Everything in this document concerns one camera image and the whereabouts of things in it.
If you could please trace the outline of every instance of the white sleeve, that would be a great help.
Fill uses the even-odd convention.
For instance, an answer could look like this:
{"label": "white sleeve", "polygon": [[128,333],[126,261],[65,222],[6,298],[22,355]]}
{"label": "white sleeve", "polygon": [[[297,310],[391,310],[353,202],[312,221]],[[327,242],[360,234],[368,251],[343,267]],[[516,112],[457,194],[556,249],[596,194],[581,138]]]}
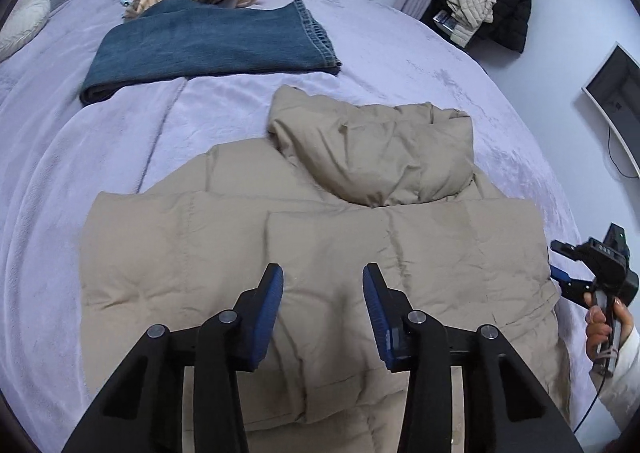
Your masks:
{"label": "white sleeve", "polygon": [[[602,376],[591,372],[591,381],[598,389]],[[622,345],[616,371],[605,381],[600,400],[618,427],[625,429],[640,403],[640,335],[636,328]]]}

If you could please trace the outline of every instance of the power cord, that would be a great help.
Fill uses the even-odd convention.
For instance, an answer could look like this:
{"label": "power cord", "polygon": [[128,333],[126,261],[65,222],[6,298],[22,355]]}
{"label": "power cord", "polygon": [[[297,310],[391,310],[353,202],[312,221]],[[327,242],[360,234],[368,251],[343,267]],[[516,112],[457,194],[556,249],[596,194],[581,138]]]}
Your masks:
{"label": "power cord", "polygon": [[596,392],[596,396],[593,398],[593,401],[591,401],[591,406],[587,410],[587,413],[584,414],[584,417],[582,417],[582,420],[578,423],[578,426],[575,427],[574,435],[580,429],[580,426],[582,426],[582,423],[587,418],[589,412],[592,410],[593,405],[596,404],[596,401],[598,400],[598,397],[600,396],[600,392],[602,391],[602,388],[604,387],[604,382],[606,381],[606,379],[607,378],[603,375],[602,376],[602,382],[600,383],[600,388],[598,388],[598,391]]}
{"label": "power cord", "polygon": [[607,138],[607,150],[609,150],[609,159],[611,159],[611,162],[616,167],[616,170],[618,170],[620,175],[626,178],[638,178],[638,175],[625,175],[624,173],[620,172],[620,168],[616,164],[616,161],[613,160],[613,156],[611,155],[611,127],[610,126],[609,126],[609,137]]}

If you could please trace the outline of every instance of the white round pillow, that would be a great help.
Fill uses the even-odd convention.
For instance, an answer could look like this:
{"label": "white round pillow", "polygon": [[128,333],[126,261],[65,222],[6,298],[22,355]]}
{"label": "white round pillow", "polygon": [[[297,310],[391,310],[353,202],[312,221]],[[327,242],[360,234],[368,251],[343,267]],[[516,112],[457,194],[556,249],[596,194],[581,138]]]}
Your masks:
{"label": "white round pillow", "polygon": [[44,27],[51,0],[18,0],[0,30],[0,61],[27,45]]}

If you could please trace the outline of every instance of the blue gripper pad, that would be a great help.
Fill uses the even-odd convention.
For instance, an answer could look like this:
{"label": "blue gripper pad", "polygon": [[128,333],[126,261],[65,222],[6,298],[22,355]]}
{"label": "blue gripper pad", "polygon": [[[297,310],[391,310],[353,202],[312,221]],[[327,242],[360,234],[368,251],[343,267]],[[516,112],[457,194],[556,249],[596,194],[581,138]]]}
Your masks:
{"label": "blue gripper pad", "polygon": [[378,291],[368,267],[365,267],[362,271],[362,290],[364,291],[364,300],[369,311],[373,335],[376,338],[378,354],[380,359],[385,362],[386,368],[390,370],[394,364],[394,355],[391,350],[391,327],[386,319]]}
{"label": "blue gripper pad", "polygon": [[566,274],[562,269],[558,269],[554,265],[549,265],[551,269],[551,277],[556,281],[571,281],[571,277]]}
{"label": "blue gripper pad", "polygon": [[276,322],[276,315],[282,300],[282,292],[284,290],[284,273],[282,268],[277,265],[273,268],[273,276],[271,276],[269,287],[264,296],[264,302],[255,320],[253,348],[250,354],[250,363],[256,369],[260,361],[267,355],[267,347],[273,332],[273,325]]}

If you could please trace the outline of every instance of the wall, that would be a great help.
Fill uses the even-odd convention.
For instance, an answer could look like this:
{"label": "wall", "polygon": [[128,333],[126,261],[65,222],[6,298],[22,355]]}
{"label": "wall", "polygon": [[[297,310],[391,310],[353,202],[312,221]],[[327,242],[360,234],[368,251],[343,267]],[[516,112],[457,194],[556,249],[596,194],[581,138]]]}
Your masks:
{"label": "wall", "polygon": [[[607,153],[607,123],[581,87],[619,42],[640,61],[640,16],[629,0],[533,0],[524,54],[487,42],[473,56],[511,101],[558,175],[583,237],[626,229],[632,267],[640,269],[640,180],[623,178]],[[612,153],[633,175],[617,141]],[[640,321],[640,301],[631,307]],[[585,451],[617,435],[598,403],[578,432]]]}

